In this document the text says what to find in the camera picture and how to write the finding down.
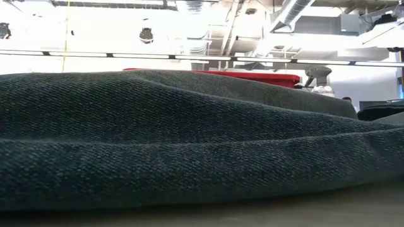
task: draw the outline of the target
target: table surface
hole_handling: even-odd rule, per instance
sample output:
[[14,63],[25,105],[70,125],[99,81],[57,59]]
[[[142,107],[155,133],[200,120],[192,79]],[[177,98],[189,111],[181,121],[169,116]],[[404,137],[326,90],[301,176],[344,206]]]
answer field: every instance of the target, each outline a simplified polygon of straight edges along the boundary
[[404,181],[316,195],[123,211],[7,212],[0,226],[34,227],[402,227]]

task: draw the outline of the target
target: red box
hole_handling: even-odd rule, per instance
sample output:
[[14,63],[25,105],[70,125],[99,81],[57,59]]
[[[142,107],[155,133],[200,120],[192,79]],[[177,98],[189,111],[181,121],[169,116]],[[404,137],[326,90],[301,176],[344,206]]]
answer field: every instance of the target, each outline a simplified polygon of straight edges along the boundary
[[[124,69],[124,71],[137,70],[134,68]],[[240,73],[224,71],[191,71],[199,73],[210,73],[221,76],[230,76],[233,78],[249,79],[262,83],[293,88],[295,84],[300,83],[300,77],[292,74],[272,74],[272,73]]]

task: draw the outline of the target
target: red object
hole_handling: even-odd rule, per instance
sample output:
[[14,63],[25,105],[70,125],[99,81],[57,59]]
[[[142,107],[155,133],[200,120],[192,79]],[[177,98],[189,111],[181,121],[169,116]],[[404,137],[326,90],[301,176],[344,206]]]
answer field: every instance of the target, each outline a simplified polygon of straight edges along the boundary
[[[138,70],[135,68],[124,69],[124,71]],[[191,71],[199,73],[210,73],[221,76],[230,76],[233,78],[249,79],[262,83],[293,88],[295,84],[300,83],[300,77],[292,74],[272,74],[272,73],[240,73],[240,72],[222,72],[222,71]]]

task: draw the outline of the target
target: yellow cable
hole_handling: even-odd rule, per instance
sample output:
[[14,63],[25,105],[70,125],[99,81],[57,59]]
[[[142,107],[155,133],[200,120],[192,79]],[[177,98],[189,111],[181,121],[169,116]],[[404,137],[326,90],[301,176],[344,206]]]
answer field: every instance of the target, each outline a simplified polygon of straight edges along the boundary
[[70,9],[70,0],[68,0],[68,8],[66,9],[66,34],[65,34],[65,39],[64,39],[64,53],[63,53],[62,73],[64,72],[64,65],[65,65],[65,62],[66,62],[66,52],[68,51],[69,9]]

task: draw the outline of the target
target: ceiling light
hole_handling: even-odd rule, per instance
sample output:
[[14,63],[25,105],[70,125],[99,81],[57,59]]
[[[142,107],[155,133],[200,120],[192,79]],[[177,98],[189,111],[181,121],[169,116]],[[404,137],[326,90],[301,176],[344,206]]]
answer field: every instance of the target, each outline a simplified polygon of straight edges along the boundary
[[327,60],[309,60],[309,59],[299,59],[297,63],[304,64],[334,64],[334,65],[347,65],[350,61],[327,61]]
[[168,55],[160,54],[114,54],[114,57],[129,57],[129,58],[142,58],[142,59],[168,59]]
[[238,57],[238,61],[244,62],[282,62],[289,63],[291,59],[277,59],[277,58],[259,58],[259,57]]
[[213,61],[229,61],[231,57],[222,56],[200,56],[200,55],[176,55],[176,59],[186,59],[186,60],[213,60]]
[[404,67],[404,62],[356,62],[356,66]]
[[0,50],[0,54],[43,55],[41,51]]
[[52,56],[71,56],[71,57],[107,57],[104,53],[82,53],[82,52],[49,52]]

